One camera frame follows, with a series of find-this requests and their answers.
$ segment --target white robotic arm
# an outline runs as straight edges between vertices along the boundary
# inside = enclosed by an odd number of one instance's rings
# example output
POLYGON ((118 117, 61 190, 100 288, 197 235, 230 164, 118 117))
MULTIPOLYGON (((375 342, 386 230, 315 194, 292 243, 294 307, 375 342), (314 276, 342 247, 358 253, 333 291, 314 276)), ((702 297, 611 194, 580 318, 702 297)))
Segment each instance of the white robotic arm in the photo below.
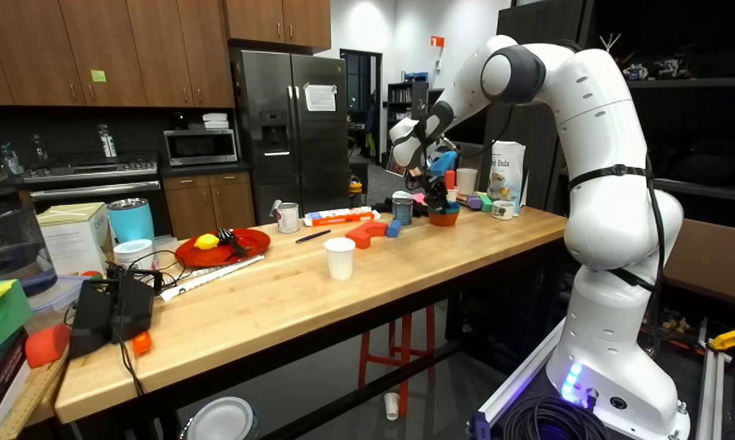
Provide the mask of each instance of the white robotic arm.
POLYGON ((677 431, 685 440, 689 418, 678 410, 674 382, 636 342, 682 208, 669 194, 649 191, 645 137, 608 53, 492 37, 421 120, 404 119, 390 130, 393 156, 438 208, 446 191, 427 173, 428 145, 491 103, 533 101, 546 103, 555 116, 571 176, 564 238, 583 265, 547 376, 572 402, 586 403, 595 391, 596 415, 631 438, 667 440, 677 431), (571 384, 573 370, 581 373, 571 384))

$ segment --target shelf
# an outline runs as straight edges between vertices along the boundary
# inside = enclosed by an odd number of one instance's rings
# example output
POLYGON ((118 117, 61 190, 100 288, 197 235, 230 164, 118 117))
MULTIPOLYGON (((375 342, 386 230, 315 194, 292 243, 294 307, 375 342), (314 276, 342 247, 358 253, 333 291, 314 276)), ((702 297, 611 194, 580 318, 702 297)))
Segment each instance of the shelf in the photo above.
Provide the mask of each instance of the shelf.
MULTIPOLYGON (((569 175, 569 170, 563 168, 560 175, 569 175)), ((735 201, 735 186, 704 186, 686 181, 670 180, 668 178, 657 178, 653 180, 656 189, 662 189, 670 193, 693 194, 695 196, 712 197, 723 200, 735 201)))
POLYGON ((735 78, 662 79, 626 81, 630 89, 678 89, 678 87, 735 87, 735 78))

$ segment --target red stool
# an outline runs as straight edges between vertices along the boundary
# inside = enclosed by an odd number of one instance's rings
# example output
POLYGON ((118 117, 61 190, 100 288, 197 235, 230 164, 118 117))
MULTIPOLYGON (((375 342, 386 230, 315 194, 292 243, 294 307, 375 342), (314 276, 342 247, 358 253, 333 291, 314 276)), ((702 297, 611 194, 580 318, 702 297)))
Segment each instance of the red stool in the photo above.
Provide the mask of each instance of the red stool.
MULTIPOLYGON (((435 349, 435 311, 433 306, 427 306, 424 309, 427 320, 427 349, 415 350, 412 348, 412 316, 405 315, 403 317, 403 328, 401 334, 401 345, 395 345, 395 321, 390 322, 390 355, 373 356, 370 354, 370 332, 362 333, 362 348, 360 349, 360 376, 359 387, 365 385, 365 370, 367 370, 368 362, 382 363, 384 365, 392 365, 393 367, 401 367, 410 362, 412 354, 414 356, 425 356, 431 354, 435 349), (395 354, 401 354, 400 359, 395 358, 395 354)), ((435 366, 428 368, 427 380, 432 383, 435 381, 435 366)), ((406 415, 408 410, 408 381, 401 384, 401 401, 399 402, 398 412, 401 417, 406 415)))

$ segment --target black backsplash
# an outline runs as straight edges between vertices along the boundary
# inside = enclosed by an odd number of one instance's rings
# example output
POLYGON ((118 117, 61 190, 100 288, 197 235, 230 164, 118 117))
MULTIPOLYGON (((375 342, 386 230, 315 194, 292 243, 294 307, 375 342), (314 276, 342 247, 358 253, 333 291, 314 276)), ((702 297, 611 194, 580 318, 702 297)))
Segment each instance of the black backsplash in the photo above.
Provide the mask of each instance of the black backsplash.
POLYGON ((231 109, 169 108, 38 108, 0 106, 0 148, 12 143, 23 165, 35 164, 31 139, 38 134, 51 158, 62 154, 103 152, 97 125, 105 123, 115 139, 118 154, 157 151, 166 156, 164 130, 172 129, 172 114, 182 112, 189 122, 206 112, 227 112, 234 127, 231 109))

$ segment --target red sponge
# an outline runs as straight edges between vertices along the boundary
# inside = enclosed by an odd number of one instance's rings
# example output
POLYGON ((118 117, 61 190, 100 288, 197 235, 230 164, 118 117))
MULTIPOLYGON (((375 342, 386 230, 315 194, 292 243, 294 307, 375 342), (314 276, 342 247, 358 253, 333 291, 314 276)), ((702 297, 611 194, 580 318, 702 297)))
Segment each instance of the red sponge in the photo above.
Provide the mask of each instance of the red sponge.
POLYGON ((26 341, 26 357, 31 368, 41 367, 63 356, 72 330, 64 324, 37 331, 26 341))
POLYGON ((357 248, 367 249, 370 247, 370 237, 384 237, 388 227, 387 223, 369 220, 362 223, 359 228, 351 229, 351 231, 345 233, 345 237, 354 240, 357 248))

